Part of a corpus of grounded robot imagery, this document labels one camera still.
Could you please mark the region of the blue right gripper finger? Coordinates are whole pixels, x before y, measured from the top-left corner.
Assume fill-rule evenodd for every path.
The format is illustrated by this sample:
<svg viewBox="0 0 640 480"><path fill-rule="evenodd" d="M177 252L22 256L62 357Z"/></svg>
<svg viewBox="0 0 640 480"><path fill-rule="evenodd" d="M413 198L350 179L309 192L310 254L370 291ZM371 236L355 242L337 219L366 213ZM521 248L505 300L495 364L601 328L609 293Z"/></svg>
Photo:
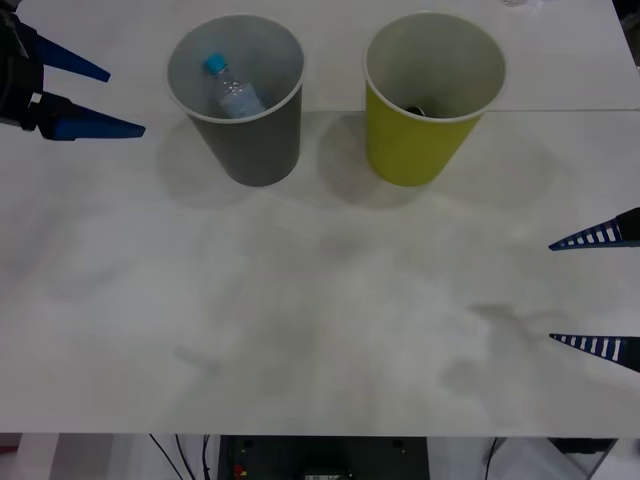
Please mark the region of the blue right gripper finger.
<svg viewBox="0 0 640 480"><path fill-rule="evenodd" d="M636 336L581 336L550 333L549 337L575 350L640 372L640 338Z"/></svg>
<svg viewBox="0 0 640 480"><path fill-rule="evenodd" d="M640 208L576 232L548 246L551 251L594 248L638 248Z"/></svg>

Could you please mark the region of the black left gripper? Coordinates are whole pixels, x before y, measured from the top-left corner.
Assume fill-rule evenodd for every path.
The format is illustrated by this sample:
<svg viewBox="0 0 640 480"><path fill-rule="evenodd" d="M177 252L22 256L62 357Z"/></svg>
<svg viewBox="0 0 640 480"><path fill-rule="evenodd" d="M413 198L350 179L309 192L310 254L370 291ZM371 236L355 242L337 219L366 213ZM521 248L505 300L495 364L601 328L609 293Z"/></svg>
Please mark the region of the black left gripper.
<svg viewBox="0 0 640 480"><path fill-rule="evenodd" d="M76 53L42 37L8 9L1 10L1 122L33 131L47 140L129 139L144 126L76 105L66 97L43 93L44 65L108 82L111 74Z"/></svg>

